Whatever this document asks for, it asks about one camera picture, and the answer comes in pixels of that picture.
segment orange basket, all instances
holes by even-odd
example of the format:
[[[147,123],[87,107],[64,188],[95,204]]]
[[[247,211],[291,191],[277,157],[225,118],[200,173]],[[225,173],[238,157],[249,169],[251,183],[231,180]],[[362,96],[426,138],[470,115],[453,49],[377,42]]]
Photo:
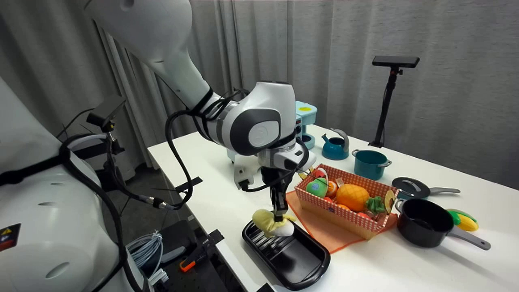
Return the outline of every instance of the orange basket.
[[[397,193],[397,190],[398,190],[395,186],[388,186],[388,185],[379,183],[375,180],[364,178],[364,177],[359,177],[359,175],[354,175],[354,173],[349,173],[349,172],[345,172],[341,169],[335,169],[335,167],[330,167],[325,164],[322,164],[319,167],[325,169],[328,172],[328,178],[333,182],[338,182],[338,178],[343,178],[345,183],[354,183],[354,185],[364,186],[371,193],[372,198],[374,196],[385,198],[388,190],[392,190],[393,193]],[[338,224],[343,229],[356,232],[364,238],[375,237],[390,222],[388,219],[392,214],[382,216],[379,221],[367,219],[367,217],[362,217],[348,208],[343,208],[341,204],[325,201],[325,199],[309,193],[306,188],[312,180],[314,180],[314,177],[307,175],[296,186],[296,195],[306,211],[319,214],[320,217],[325,217],[332,224]]]

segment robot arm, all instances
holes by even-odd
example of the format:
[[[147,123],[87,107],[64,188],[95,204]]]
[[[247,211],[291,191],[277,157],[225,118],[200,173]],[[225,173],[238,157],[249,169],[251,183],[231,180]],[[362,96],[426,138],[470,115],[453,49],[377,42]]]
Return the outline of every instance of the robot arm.
[[[304,146],[296,143],[296,94],[293,86],[259,83],[241,102],[218,96],[187,52],[192,29],[189,0],[82,0],[84,8],[108,32],[147,62],[199,120],[207,139],[239,154],[260,157],[272,186],[275,219],[288,211],[289,172],[309,169]]]

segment teal cup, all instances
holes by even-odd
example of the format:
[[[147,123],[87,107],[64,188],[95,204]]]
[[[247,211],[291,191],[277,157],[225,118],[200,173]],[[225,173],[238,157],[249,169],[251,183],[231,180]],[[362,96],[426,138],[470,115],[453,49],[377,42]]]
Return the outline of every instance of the teal cup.
[[[356,173],[372,180],[380,180],[385,175],[385,169],[392,165],[392,160],[377,151],[353,151],[356,156]]]

